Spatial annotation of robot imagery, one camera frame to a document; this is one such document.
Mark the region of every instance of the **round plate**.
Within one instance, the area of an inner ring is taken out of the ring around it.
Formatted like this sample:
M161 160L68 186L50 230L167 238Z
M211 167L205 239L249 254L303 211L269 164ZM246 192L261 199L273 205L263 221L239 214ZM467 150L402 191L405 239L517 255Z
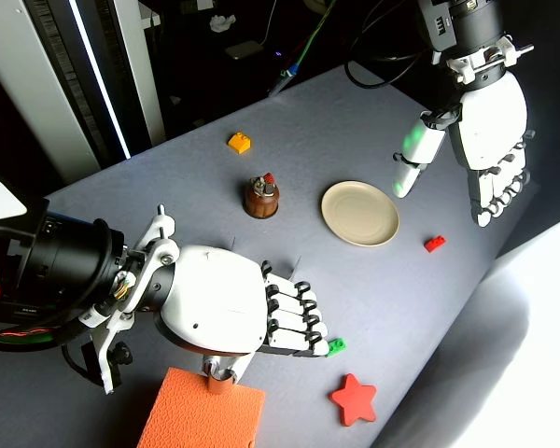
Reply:
M385 193L363 182L347 181L326 191L321 214L328 227L353 245L375 246L399 231L399 212Z

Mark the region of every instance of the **robotic hand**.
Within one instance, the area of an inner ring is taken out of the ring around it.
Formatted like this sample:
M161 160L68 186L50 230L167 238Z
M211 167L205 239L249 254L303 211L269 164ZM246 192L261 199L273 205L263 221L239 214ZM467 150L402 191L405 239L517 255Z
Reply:
M213 391L239 381L256 351L329 352L307 282L293 284L269 262L258 266L227 250L179 248L162 205L133 249L100 219L89 224L47 209L48 201L0 182L0 323L19 324L0 329L0 350L63 345L71 364L65 345L89 331L87 369L72 365L107 394L120 384L119 365L132 360L124 343L110 346L136 312L153 313L164 337L203 354Z
M525 169L525 97L507 71L533 46L516 49L505 35L498 1L418 0L432 63L444 63L460 92L443 110L424 112L405 137L394 194L405 197L432 163L445 131L450 131L458 162L469 174L471 213L485 227L499 217L529 180Z

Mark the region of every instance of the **red star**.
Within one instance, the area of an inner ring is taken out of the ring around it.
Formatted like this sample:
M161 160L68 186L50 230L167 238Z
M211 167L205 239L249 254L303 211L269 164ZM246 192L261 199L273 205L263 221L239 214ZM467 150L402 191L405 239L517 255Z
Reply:
M342 408L343 425L350 427L359 418L375 421L375 411L371 401L375 396L374 385L361 385L352 373L344 377L344 387L329 394L329 399Z

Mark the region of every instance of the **led light strip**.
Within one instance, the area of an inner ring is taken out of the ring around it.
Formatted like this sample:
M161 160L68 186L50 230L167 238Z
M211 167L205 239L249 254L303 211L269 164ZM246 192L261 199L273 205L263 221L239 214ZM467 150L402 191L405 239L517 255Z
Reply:
M112 103L110 102L110 97L108 96L108 92L105 89L104 79L102 78L102 72L100 72L100 67L98 66L97 60L95 59L95 55L93 54L93 49L91 48L90 39L87 36L85 25L83 24L83 20L81 19L81 13L78 10L77 1L68 0L68 3L70 4L71 9L73 11L73 16L75 17L75 22L77 23L78 31L81 34L81 40L83 40L83 45L85 46L85 50L87 51L87 56L90 58L91 68L93 69L93 73L95 74L95 78L97 79L97 84L98 86L100 86L100 92L104 97L105 107L108 109L108 114L110 114L110 119L114 124L114 129L116 130L116 134L119 138L120 145L122 146L124 157L130 159L131 154L129 153L127 144L124 141L124 136L122 135L122 130L120 129L119 121L116 118L116 114L114 113L114 107L112 107Z

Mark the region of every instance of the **orange leather notebook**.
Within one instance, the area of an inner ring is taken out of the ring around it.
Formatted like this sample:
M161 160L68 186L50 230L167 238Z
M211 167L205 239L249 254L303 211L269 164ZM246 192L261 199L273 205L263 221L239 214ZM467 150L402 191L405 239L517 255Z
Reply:
M214 395L204 376L170 368L138 448L254 448L265 393L243 385Z

